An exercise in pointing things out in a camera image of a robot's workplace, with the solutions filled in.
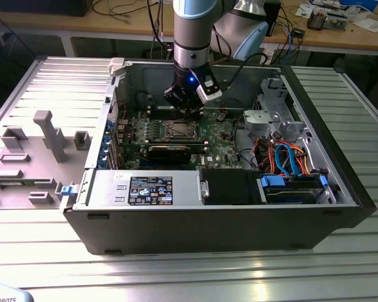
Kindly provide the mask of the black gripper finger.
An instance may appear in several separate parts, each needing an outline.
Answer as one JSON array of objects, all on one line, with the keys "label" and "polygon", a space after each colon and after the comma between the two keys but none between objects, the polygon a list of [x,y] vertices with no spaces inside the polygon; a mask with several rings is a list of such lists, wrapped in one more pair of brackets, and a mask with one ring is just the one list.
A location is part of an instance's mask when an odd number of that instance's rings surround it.
[{"label": "black gripper finger", "polygon": [[180,86],[172,85],[163,92],[165,100],[177,109],[185,119],[190,117],[190,106],[188,104],[188,94]]},{"label": "black gripper finger", "polygon": [[203,106],[200,97],[197,94],[192,94],[190,96],[190,118],[193,120],[198,120],[203,115]]}]

